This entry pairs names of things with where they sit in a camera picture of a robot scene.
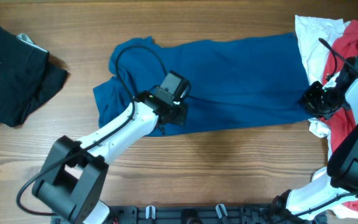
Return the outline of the blue polo shirt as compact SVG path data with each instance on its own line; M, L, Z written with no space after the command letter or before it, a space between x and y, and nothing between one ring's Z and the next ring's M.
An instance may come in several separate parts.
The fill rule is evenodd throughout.
M109 71L120 74L94 88L100 126L174 71L191 84L186 124L165 126L166 135L271 126L304 121L299 99L309 86L294 34L230 42L202 40L161 47L153 38L118 45Z

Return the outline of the black shorts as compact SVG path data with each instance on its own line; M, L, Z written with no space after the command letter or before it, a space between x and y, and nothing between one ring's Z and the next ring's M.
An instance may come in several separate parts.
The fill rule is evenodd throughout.
M0 26L0 123L22 125L63 88L67 71L49 57Z

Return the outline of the light grey garment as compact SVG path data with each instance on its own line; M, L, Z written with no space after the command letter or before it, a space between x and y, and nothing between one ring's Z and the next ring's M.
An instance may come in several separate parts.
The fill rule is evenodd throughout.
M30 38L28 35L26 35L25 33L21 33L19 35L16 36L17 39L19 39L20 41L22 41L23 43L27 44L27 45L30 45L30 46L33 46L35 47L36 49L39 49L43 52L47 52L47 50L39 47L38 45L36 45Z

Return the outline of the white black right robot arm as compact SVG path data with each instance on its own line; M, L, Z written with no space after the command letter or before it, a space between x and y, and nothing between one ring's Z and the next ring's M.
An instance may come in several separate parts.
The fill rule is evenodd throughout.
M275 198L267 214L272 223L312 221L326 210L358 200L358 57L345 61L335 90L352 110L356 126L316 179Z

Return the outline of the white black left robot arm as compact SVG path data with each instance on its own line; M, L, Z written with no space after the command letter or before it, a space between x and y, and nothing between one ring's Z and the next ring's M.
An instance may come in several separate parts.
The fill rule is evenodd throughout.
M68 223L108 223L109 207L100 195L109 165L129 146L165 124L183 126L190 82L171 71L153 92L142 91L116 118L74 141L56 140L32 194Z

